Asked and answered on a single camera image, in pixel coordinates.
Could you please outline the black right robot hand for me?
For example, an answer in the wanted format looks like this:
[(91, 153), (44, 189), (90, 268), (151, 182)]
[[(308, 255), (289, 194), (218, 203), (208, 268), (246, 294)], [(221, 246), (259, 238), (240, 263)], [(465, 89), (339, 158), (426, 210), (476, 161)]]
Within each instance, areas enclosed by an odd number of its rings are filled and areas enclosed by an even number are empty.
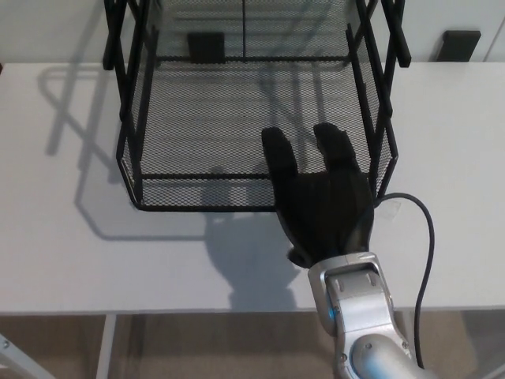
[(374, 218), (372, 191), (348, 134), (327, 122), (313, 132), (325, 168), (306, 174), (280, 128), (261, 132), (275, 211), (292, 244), (287, 257), (301, 268), (368, 250)]

